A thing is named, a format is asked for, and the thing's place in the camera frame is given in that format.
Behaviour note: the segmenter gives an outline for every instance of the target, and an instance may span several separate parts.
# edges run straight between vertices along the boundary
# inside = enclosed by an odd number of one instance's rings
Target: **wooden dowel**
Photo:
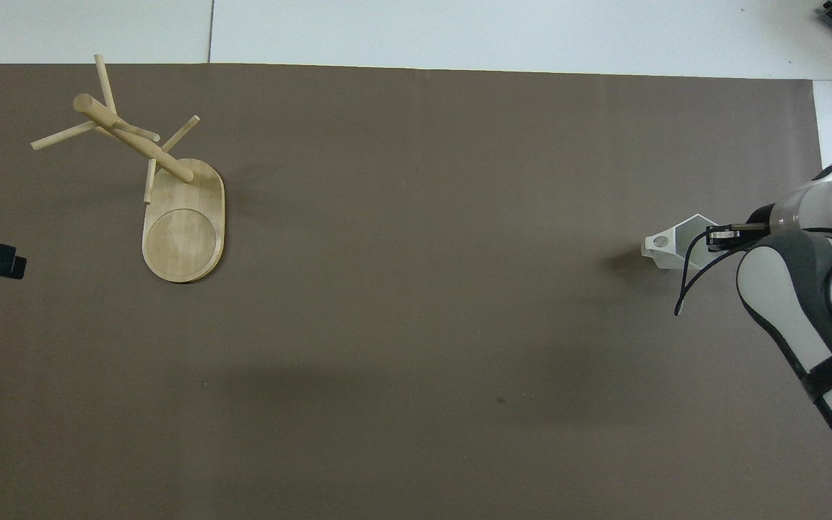
[[[115,122],[113,122],[111,127],[119,129],[119,131],[125,131],[125,132],[132,133],[134,135],[139,135],[142,138],[149,139],[152,142],[157,142],[160,139],[158,133],[148,131],[148,129],[142,129],[142,128],[139,128],[139,127],[135,127],[133,125],[125,123],[124,121],[115,121]]]
[[[159,146],[153,144],[153,142],[150,142],[148,139],[142,138],[139,135],[114,129],[113,125],[115,122],[124,122],[123,119],[119,118],[116,114],[112,114],[106,106],[99,103],[92,96],[87,95],[87,93],[80,93],[80,95],[77,95],[76,98],[73,99],[72,105],[73,108],[76,109],[76,112],[82,112],[82,114],[88,116],[88,118],[95,121],[98,126],[111,132],[112,135],[121,139],[121,141],[125,142],[126,145],[139,152],[139,154],[143,155],[143,157],[156,159],[156,163],[160,167],[164,168],[172,175],[175,175],[178,180],[182,182],[191,182],[194,180],[194,171],[191,171],[191,169],[179,164],[179,162],[176,161],[172,155],[169,155],[167,152],[163,152],[162,148],[159,148]]]
[[[182,128],[178,129],[176,133],[172,134],[172,137],[169,138],[169,140],[162,145],[162,151],[168,152],[169,150],[171,150],[173,146],[175,146],[179,141],[181,141],[181,138],[185,137],[185,134],[188,133],[189,129],[194,128],[194,126],[197,125],[198,121],[200,120],[201,118],[199,118],[198,116],[191,116],[191,119],[186,121],[185,124],[182,125]]]
[[[75,127],[65,129],[65,131],[59,131],[53,135],[48,135],[47,137],[44,137],[42,139],[37,139],[37,141],[32,142],[32,144],[30,144],[30,147],[32,147],[34,150],[40,150],[40,148],[46,148],[47,146],[50,146],[51,144],[57,144],[57,142],[60,141],[66,141],[66,139],[69,139],[70,137],[76,137],[76,135],[79,135],[80,133],[85,133],[87,131],[90,131],[90,129],[96,128],[98,128],[98,125],[95,124],[94,121],[86,121],[82,124],[76,125]]]
[[[105,66],[105,59],[102,55],[95,55],[95,68],[98,69],[98,80],[102,82],[102,94],[105,95],[105,105],[112,114],[118,112],[115,106],[115,95],[111,93],[111,82],[108,81],[108,69]]]
[[[146,190],[143,191],[143,202],[146,204],[152,201],[152,181],[156,177],[156,159],[149,159],[146,165]]]

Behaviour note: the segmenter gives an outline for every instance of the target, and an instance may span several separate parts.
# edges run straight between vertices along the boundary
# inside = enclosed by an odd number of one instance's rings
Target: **wooden mug tree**
[[[90,129],[116,138],[149,159],[143,202],[143,259],[163,280],[185,283],[201,279],[220,261],[224,251],[224,184],[220,174],[198,159],[175,159],[172,147],[199,121],[192,116],[163,145],[159,135],[135,127],[118,116],[108,82],[105,60],[95,55],[105,105],[87,93],[73,99],[76,112],[89,121],[38,139],[30,146],[40,150]]]

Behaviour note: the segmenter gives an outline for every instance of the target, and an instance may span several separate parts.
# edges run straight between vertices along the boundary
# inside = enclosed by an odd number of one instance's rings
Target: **white robot link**
[[[690,264],[690,250],[702,239],[712,259],[704,266]],[[832,429],[832,165],[753,212],[747,223],[708,226],[696,236],[683,259],[675,312],[704,271],[740,251],[746,251],[737,268],[743,306],[776,340]],[[687,284],[689,266],[702,269]]]

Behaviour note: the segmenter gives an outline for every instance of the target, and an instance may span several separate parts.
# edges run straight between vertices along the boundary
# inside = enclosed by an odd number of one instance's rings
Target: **wooden base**
[[[165,169],[153,178],[143,217],[143,259],[163,280],[187,283],[207,275],[224,251],[225,197],[220,175],[207,162],[178,159],[194,171],[185,184]]]

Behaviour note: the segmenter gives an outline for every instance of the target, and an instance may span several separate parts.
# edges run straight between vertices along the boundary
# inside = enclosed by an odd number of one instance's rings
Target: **white floor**
[[[252,62],[814,79],[832,162],[832,30],[808,0],[0,0],[0,63]]]

